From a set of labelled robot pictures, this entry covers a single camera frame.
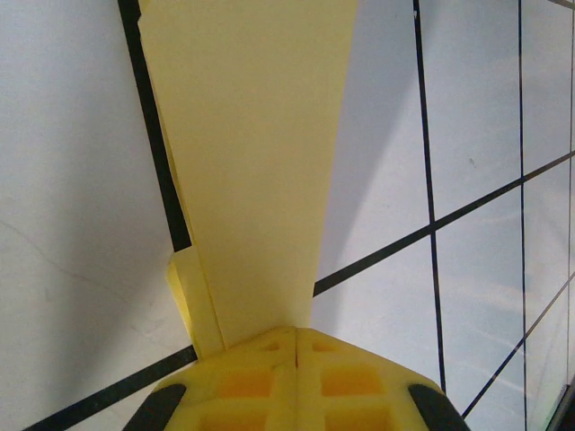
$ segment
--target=yellow plastic part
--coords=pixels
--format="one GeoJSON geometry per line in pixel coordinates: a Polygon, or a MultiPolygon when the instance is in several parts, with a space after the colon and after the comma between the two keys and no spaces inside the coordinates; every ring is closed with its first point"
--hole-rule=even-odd
{"type": "Polygon", "coordinates": [[[296,329],[233,347],[162,381],[187,390],[165,431],[296,429],[296,329]]]}
{"type": "Polygon", "coordinates": [[[203,357],[308,323],[356,4],[144,9],[142,46],[202,274],[180,274],[176,256],[172,286],[203,357]],[[194,308],[197,295],[209,312],[196,312],[207,303],[194,308]],[[202,346],[211,339],[220,347],[202,346]]]}
{"type": "Polygon", "coordinates": [[[408,392],[414,383],[441,392],[395,362],[316,330],[297,330],[298,430],[428,431],[408,392]]]}
{"type": "Polygon", "coordinates": [[[166,431],[427,431],[408,386],[431,380],[309,329],[272,330],[177,373],[166,431]]]}

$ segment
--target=tile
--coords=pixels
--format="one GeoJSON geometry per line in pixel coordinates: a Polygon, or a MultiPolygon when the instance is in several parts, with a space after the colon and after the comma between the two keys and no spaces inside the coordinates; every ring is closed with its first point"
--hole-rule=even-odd
{"type": "MultiPolygon", "coordinates": [[[[573,182],[575,182],[575,164],[571,160],[571,232],[570,232],[570,263],[569,263],[569,274],[575,272],[575,188],[573,187],[573,182]]],[[[569,363],[568,363],[568,373],[567,381],[571,383],[573,378],[575,378],[575,280],[571,280],[569,288],[569,339],[568,339],[568,349],[569,349],[569,363]]]]}
{"type": "Polygon", "coordinates": [[[429,238],[316,296],[312,328],[439,382],[429,238]]]}
{"type": "Polygon", "coordinates": [[[569,164],[525,184],[526,326],[567,281],[569,164]]]}
{"type": "Polygon", "coordinates": [[[522,3],[525,173],[570,148],[571,12],[549,1],[522,3]]]}
{"type": "Polygon", "coordinates": [[[358,2],[319,278],[429,222],[415,52],[411,3],[358,2]]]}
{"type": "Polygon", "coordinates": [[[523,337],[520,190],[437,239],[447,394],[464,411],[523,337]]]}
{"type": "Polygon", "coordinates": [[[568,318],[567,318],[567,384],[571,384],[575,379],[575,283],[571,281],[568,287],[567,301],[569,302],[568,318]]]}
{"type": "Polygon", "coordinates": [[[525,431],[523,348],[511,358],[465,422],[482,431],[525,431]]]}
{"type": "Polygon", "coordinates": [[[545,429],[567,383],[567,292],[526,340],[527,431],[545,429]]]}
{"type": "Polygon", "coordinates": [[[518,2],[421,2],[437,218],[520,175],[518,2]]]}
{"type": "Polygon", "coordinates": [[[189,343],[115,2],[0,4],[0,428],[189,343]]]}

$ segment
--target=yellow tapered beam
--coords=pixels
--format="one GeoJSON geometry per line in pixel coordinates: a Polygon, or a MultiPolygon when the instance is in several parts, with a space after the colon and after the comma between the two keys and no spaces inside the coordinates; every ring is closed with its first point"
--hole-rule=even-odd
{"type": "Polygon", "coordinates": [[[214,313],[181,306],[200,346],[308,323],[356,3],[146,5],[142,46],[201,271],[187,279],[205,280],[214,313]]]}

